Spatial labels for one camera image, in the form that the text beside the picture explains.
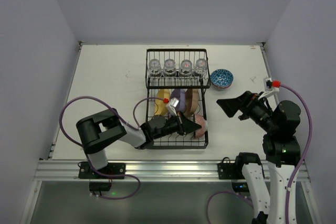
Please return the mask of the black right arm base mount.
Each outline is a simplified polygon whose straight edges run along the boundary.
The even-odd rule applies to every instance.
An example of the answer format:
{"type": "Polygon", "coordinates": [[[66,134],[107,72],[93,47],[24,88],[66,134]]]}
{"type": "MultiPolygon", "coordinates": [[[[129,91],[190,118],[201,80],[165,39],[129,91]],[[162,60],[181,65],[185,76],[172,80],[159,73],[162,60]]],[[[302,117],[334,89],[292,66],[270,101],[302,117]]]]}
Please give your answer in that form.
{"type": "Polygon", "coordinates": [[[245,179],[242,174],[242,159],[236,156],[235,161],[231,161],[229,157],[224,157],[217,164],[218,178],[221,180],[230,180],[232,182],[232,189],[236,193],[248,193],[249,188],[247,182],[238,182],[238,180],[245,179]]]}

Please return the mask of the orange patterned ceramic bowl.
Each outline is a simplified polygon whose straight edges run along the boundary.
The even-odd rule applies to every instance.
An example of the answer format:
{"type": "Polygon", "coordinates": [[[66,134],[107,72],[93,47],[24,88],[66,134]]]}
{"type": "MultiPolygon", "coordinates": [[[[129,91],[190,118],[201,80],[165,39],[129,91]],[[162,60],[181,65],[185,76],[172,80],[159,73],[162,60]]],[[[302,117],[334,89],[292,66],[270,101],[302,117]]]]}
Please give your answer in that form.
{"type": "Polygon", "coordinates": [[[227,85],[227,86],[216,86],[216,85],[213,85],[213,88],[215,88],[218,91],[224,91],[225,89],[228,89],[230,86],[231,86],[231,84],[227,85]]]}

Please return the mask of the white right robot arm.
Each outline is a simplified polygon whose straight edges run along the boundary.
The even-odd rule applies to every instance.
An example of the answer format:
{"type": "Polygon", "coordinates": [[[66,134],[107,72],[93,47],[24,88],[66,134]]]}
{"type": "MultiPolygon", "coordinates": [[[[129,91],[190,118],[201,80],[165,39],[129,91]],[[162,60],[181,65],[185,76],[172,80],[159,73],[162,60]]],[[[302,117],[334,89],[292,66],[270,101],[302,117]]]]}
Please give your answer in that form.
{"type": "Polygon", "coordinates": [[[263,150],[269,170],[270,187],[263,178],[263,167],[255,153],[239,153],[235,159],[237,171],[245,178],[253,208],[252,223],[297,223],[296,166],[301,150],[295,137],[301,110],[292,101],[283,100],[272,110],[262,93],[244,92],[216,103],[232,118],[238,111],[241,121],[253,120],[266,134],[263,150]]]}

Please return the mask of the blue triangle patterned bowl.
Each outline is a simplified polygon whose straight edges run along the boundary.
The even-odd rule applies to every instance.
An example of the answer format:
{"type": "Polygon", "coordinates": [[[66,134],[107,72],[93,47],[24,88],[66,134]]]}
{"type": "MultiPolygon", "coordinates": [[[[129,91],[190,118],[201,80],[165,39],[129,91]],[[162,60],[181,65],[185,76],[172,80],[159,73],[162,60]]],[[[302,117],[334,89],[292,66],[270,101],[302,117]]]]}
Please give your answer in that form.
{"type": "Polygon", "coordinates": [[[210,75],[212,85],[227,86],[233,83],[233,74],[226,69],[216,69],[210,75]]]}

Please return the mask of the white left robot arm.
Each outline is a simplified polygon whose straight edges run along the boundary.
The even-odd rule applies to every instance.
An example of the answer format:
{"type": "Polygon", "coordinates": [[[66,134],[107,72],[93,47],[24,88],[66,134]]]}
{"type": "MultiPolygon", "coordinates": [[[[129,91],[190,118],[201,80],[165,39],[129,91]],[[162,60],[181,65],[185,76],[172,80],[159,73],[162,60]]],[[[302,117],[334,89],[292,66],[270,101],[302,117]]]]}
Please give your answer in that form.
{"type": "Polygon", "coordinates": [[[173,133],[179,135],[194,133],[202,126],[183,114],[168,119],[156,115],[143,123],[139,129],[134,130],[122,123],[116,113],[105,110],[79,120],[76,128],[90,164],[94,169],[101,170],[108,166],[105,148],[116,141],[142,150],[152,146],[156,139],[173,133]]]}

